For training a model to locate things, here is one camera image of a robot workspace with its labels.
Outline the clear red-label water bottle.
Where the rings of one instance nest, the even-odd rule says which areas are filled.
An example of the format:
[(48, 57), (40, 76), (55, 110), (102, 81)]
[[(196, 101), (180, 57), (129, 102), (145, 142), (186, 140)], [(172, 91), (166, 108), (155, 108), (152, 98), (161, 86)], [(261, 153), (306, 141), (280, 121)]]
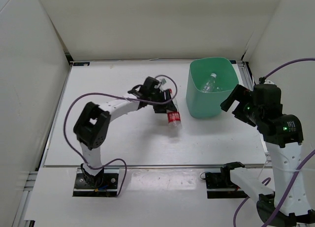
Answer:
[[(161, 82), (161, 86), (160, 89), (161, 90), (165, 90), (165, 89), (169, 89), (166, 87), (166, 78), (164, 77), (164, 75), (160, 75), (160, 82)], [(180, 136), (180, 129), (182, 127), (181, 125), (181, 116), (180, 116), (180, 112), (179, 112), (179, 108), (178, 108), (178, 104), (177, 104), (177, 99), (174, 98), (174, 102), (173, 103), (168, 103), (165, 105), (166, 106), (166, 115), (167, 115), (167, 119), (168, 119), (168, 126), (169, 126), (169, 137), (173, 140), (178, 139)]]

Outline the clear white-label plastic bottle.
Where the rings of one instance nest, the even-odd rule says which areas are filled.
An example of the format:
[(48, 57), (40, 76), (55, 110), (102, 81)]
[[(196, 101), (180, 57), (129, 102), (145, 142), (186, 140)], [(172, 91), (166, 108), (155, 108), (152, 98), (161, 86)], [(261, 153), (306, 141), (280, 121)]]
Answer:
[(215, 84), (216, 84), (216, 77), (217, 75), (215, 73), (211, 73), (209, 79), (203, 83), (201, 86), (200, 91), (203, 93), (211, 93), (215, 89)]

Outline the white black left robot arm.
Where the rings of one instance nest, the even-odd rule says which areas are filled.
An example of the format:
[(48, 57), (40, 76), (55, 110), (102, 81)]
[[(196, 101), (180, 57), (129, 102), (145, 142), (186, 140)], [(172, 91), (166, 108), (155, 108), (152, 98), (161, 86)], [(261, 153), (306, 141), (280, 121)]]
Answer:
[(104, 104), (88, 102), (76, 121), (73, 132), (81, 146), (83, 163), (81, 171), (85, 182), (92, 188), (103, 185), (104, 165), (100, 147), (106, 139), (108, 128), (115, 119), (151, 105), (157, 114), (167, 114), (168, 120), (179, 114), (175, 102), (177, 90), (166, 89), (163, 76), (147, 77), (143, 84), (131, 88), (122, 97)]

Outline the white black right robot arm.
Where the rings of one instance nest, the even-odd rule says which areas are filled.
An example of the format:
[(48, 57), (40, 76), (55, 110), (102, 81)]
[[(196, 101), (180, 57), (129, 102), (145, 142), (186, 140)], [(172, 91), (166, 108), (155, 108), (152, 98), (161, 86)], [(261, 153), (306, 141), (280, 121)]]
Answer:
[(314, 155), (301, 158), (303, 132), (300, 120), (283, 113), (281, 90), (273, 84), (258, 84), (253, 90), (236, 85), (221, 109), (228, 111), (233, 102), (239, 104), (234, 117), (256, 127), (272, 160), (275, 188), (262, 184), (240, 162), (225, 164), (221, 182), (226, 187), (237, 186), (256, 203), (265, 227), (294, 227), (298, 223), (313, 224), (311, 208), (304, 187), (302, 167)]

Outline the green plastic bin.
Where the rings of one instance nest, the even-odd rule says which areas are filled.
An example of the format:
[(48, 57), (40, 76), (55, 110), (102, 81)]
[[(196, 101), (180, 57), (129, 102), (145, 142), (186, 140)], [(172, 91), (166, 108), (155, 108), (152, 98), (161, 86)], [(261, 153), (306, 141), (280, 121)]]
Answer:
[(190, 63), (186, 103), (192, 117), (206, 119), (221, 113), (220, 104), (239, 84), (236, 65), (235, 61), (222, 57)]

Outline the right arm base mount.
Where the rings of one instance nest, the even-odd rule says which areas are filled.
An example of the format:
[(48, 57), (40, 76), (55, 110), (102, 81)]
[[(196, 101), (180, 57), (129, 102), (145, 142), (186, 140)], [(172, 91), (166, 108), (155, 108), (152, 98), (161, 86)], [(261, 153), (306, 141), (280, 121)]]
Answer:
[(203, 172), (200, 178), (205, 181), (208, 199), (236, 199), (248, 197), (233, 183), (226, 183), (221, 173)]

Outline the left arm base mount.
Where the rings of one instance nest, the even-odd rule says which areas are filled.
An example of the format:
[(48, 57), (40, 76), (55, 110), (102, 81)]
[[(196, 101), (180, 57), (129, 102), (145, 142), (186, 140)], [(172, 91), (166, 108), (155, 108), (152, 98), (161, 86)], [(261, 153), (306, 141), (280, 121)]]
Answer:
[(116, 197), (118, 193), (118, 169), (105, 169), (103, 176), (87, 178), (81, 169), (77, 169), (73, 197)]

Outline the aluminium table edge rail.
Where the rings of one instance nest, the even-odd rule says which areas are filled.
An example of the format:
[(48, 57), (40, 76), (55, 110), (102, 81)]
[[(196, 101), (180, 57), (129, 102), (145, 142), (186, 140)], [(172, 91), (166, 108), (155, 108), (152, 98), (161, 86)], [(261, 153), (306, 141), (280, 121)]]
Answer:
[[(151, 169), (151, 168), (220, 168), (223, 164), (177, 164), (177, 165), (127, 165), (127, 168)], [(247, 168), (262, 168), (264, 164), (245, 164)], [(265, 167), (271, 167), (272, 163), (268, 162)], [(105, 168), (124, 168), (123, 164), (112, 164)], [(44, 165), (43, 168), (80, 168), (80, 165)]]

